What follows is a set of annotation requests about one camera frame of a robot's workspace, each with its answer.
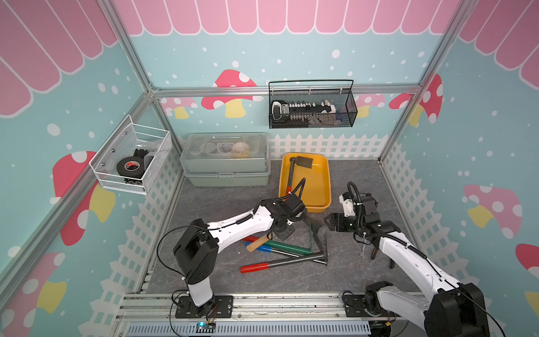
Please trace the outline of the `wooden-handled hatchet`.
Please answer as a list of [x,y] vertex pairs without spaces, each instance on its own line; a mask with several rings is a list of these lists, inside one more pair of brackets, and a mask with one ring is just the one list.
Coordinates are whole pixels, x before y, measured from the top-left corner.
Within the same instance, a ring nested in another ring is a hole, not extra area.
[[296,253],[296,248],[285,244],[281,242],[276,242],[273,240],[274,237],[277,235],[274,232],[271,232],[265,237],[254,237],[254,236],[248,236],[245,237],[243,240],[246,241],[248,244],[253,244],[256,242],[255,248],[261,248],[262,246],[268,246],[270,249],[276,251],[284,251],[286,253]]

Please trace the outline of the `red-handled small hoe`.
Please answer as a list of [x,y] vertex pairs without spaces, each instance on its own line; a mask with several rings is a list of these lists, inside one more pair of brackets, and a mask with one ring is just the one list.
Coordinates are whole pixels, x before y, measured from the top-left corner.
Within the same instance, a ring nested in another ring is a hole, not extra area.
[[304,167],[304,168],[307,168],[307,169],[311,169],[312,168],[312,162],[313,162],[313,159],[309,158],[309,157],[298,156],[298,157],[291,157],[290,158],[289,177],[288,177],[288,182],[287,182],[287,186],[286,186],[286,194],[287,195],[291,194],[291,192],[292,192],[293,173],[294,173],[295,167],[299,166],[299,167]]

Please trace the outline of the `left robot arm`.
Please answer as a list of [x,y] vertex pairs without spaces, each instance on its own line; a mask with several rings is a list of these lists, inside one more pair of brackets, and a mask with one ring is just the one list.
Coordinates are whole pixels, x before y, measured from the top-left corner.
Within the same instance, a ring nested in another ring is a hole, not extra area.
[[261,199],[253,209],[238,216],[212,223],[199,218],[184,227],[185,232],[173,248],[173,256],[179,267],[176,272],[184,278],[197,317],[208,315],[216,307],[210,275],[217,255],[256,233],[264,233],[264,240],[271,234],[282,241],[290,237],[295,231],[293,224],[307,216],[307,207],[301,200],[305,184],[303,178],[287,195]]

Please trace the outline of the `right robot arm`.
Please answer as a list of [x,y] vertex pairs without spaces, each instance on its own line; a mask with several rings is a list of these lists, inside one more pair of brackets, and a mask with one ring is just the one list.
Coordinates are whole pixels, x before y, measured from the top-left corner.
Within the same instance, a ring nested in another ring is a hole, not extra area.
[[352,233],[355,241],[372,246],[399,266],[415,283],[421,297],[403,292],[393,283],[375,282],[366,286],[363,308],[377,317],[394,313],[420,327],[428,336],[490,336],[488,313],[481,290],[464,284],[436,266],[415,247],[390,220],[381,220],[378,202],[367,192],[359,192],[353,182],[339,197],[342,213],[325,221],[330,230]]

